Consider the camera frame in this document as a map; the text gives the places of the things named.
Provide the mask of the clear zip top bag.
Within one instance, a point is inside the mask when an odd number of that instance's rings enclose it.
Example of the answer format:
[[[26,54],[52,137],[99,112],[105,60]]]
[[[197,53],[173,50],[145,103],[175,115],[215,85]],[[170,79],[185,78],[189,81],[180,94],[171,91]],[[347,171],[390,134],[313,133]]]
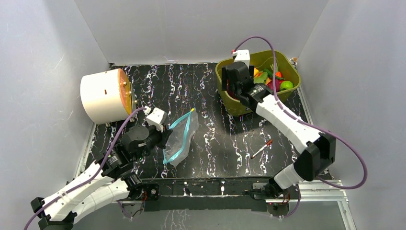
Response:
[[[189,154],[194,134],[199,128],[198,115],[195,108],[174,121],[169,129],[172,131],[163,150],[163,164],[177,167]]]

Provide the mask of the green toy leaf vegetable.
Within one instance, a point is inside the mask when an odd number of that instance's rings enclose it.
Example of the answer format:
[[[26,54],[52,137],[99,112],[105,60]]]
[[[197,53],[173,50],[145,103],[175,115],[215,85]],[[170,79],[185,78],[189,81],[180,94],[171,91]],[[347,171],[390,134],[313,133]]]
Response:
[[[259,83],[266,84],[267,80],[268,80],[267,72],[260,72],[253,79],[255,84],[259,84]]]

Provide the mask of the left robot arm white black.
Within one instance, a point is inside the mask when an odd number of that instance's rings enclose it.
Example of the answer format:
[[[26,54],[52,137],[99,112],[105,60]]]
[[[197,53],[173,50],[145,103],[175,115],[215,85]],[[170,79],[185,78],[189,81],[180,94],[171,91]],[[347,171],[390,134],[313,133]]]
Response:
[[[107,152],[99,156],[77,178],[54,194],[31,201],[41,230],[70,230],[86,215],[123,199],[157,199],[134,172],[134,163],[155,148],[164,149],[172,130],[156,125],[133,126],[125,133],[120,127]]]

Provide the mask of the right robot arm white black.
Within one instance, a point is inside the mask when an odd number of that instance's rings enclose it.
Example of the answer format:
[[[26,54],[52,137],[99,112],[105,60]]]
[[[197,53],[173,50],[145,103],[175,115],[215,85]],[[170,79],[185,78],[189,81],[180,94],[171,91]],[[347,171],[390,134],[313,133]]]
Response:
[[[314,180],[335,161],[336,138],[326,131],[307,126],[276,98],[268,86],[254,83],[253,66],[237,61],[222,67],[221,73],[222,90],[229,89],[244,106],[269,121],[299,153],[294,163],[280,170],[263,187],[247,191],[247,195],[252,198],[283,198],[289,187]]]

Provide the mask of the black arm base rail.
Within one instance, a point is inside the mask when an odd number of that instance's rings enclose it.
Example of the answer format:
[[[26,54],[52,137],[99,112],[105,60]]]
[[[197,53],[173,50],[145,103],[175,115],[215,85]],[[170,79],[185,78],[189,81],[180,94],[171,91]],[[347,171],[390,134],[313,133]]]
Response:
[[[272,195],[266,176],[145,178],[141,181],[147,190],[147,212],[245,209],[285,215],[290,202],[298,198],[294,186],[278,196]]]

